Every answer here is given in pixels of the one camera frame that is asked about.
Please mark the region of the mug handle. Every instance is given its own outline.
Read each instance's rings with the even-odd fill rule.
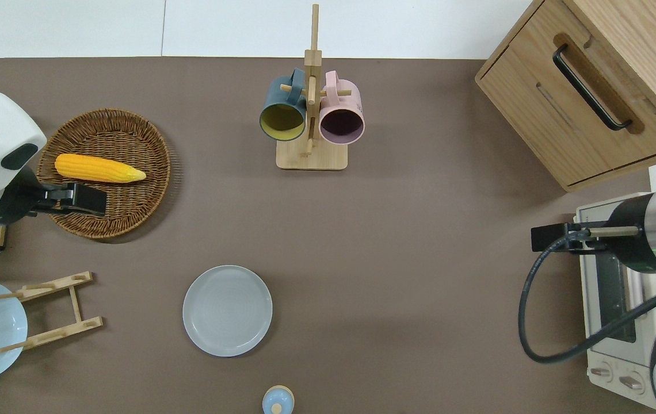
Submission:
[[[336,71],[326,72],[326,99],[328,105],[336,106],[338,100],[338,73]]]
[[[305,89],[305,72],[295,68],[295,70],[292,71],[292,76],[289,77],[289,83],[292,86],[292,90],[289,91],[287,101],[291,105],[297,105],[297,102],[302,96],[302,90]]]

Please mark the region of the wicker basket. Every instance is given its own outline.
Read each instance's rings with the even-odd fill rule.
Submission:
[[[98,183],[64,178],[54,168],[57,155],[75,153],[128,163],[146,173],[133,183]],[[159,207],[170,183],[170,152],[151,122],[121,109],[84,113],[62,125],[41,152],[36,170],[46,183],[78,181],[108,195],[104,217],[72,213],[51,215],[70,233],[89,239],[109,239],[134,230]]]

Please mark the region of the corn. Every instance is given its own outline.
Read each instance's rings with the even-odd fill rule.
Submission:
[[[144,172],[125,163],[88,155],[60,154],[54,167],[60,175],[78,180],[131,183],[146,178]]]

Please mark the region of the blue mug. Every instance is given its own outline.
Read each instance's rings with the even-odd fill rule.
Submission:
[[[283,91],[281,84],[292,86]],[[305,88],[305,72],[295,68],[292,76],[280,76],[271,82],[267,99],[259,116],[262,131],[277,141],[292,141],[305,131],[307,105],[302,90]]]

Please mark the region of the wooden mug rack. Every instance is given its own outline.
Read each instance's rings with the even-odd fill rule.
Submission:
[[[277,142],[276,163],[283,170],[323,170],[338,171],[349,165],[349,147],[336,145],[319,139],[318,115],[320,97],[325,96],[321,82],[323,52],[318,49],[318,5],[312,5],[312,35],[310,49],[305,50],[305,85],[302,90],[306,97],[307,112],[305,131],[292,141]],[[283,91],[291,91],[291,86],[282,85]],[[351,91],[339,91],[339,96],[350,95]]]

